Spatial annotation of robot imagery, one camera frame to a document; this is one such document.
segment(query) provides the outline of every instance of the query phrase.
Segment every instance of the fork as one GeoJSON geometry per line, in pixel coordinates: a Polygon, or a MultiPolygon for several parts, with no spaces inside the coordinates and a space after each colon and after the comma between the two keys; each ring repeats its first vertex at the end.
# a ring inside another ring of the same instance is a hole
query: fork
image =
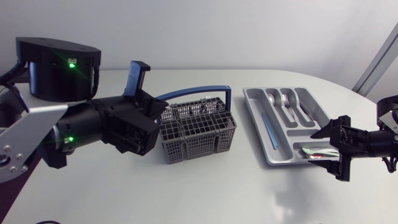
{"type": "Polygon", "coordinates": [[[287,98],[286,94],[282,94],[282,100],[285,103],[285,107],[287,109],[287,111],[290,113],[290,115],[292,115],[293,120],[296,121],[295,116],[294,116],[294,111],[293,109],[290,107],[290,103],[289,103],[289,99],[287,98]]]}

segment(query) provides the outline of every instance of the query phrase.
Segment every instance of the cable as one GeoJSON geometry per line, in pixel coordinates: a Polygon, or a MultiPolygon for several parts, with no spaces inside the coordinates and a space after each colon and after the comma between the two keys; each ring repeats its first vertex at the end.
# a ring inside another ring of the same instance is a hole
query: cable
{"type": "Polygon", "coordinates": [[[398,158],[391,156],[390,161],[388,161],[388,159],[386,157],[383,157],[382,159],[383,159],[384,163],[386,163],[388,172],[390,172],[392,174],[393,172],[395,172],[397,170],[398,158]]]}
{"type": "Polygon", "coordinates": [[[3,87],[1,90],[0,90],[0,93],[3,91],[3,90],[5,90],[7,87],[3,87]]]}
{"type": "Polygon", "coordinates": [[[28,107],[26,106],[24,100],[21,97],[21,94],[19,93],[19,90],[17,88],[15,88],[13,85],[11,85],[10,83],[4,83],[3,84],[12,94],[14,94],[14,96],[17,98],[17,100],[19,101],[19,103],[22,105],[22,107],[26,110],[26,112],[29,112],[28,107]]]}
{"type": "Polygon", "coordinates": [[[0,76],[0,85],[4,85],[12,78],[18,77],[26,72],[25,64],[26,62],[17,62],[11,70],[0,76]]]}

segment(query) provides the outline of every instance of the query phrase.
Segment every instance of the silver metal bracket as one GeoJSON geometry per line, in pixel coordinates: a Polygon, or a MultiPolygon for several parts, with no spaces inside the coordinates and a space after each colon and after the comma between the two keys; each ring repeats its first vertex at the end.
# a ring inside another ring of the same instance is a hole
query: silver metal bracket
{"type": "MultiPolygon", "coordinates": [[[[26,159],[68,109],[67,103],[49,102],[32,96],[29,84],[17,87],[29,112],[23,111],[21,118],[0,134],[0,157],[7,160],[0,167],[0,183],[14,179],[28,169],[24,165],[26,159]]],[[[0,95],[0,102],[13,108],[21,107],[10,91],[0,95]]]]}

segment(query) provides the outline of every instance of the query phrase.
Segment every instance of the black housing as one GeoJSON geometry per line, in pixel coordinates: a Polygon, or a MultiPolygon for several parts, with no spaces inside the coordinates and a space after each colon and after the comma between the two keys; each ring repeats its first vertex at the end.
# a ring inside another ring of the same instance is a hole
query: black housing
{"type": "Polygon", "coordinates": [[[28,62],[30,93],[42,100],[90,100],[98,86],[101,51],[64,40],[17,37],[17,56],[28,62]]]}

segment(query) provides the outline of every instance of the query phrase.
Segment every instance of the metal pole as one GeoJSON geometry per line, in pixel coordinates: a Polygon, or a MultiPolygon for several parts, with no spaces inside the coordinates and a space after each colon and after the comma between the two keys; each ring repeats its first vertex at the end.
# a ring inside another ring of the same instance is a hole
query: metal pole
{"type": "Polygon", "coordinates": [[[398,56],[398,23],[382,45],[375,58],[352,89],[366,96],[398,56]]]}

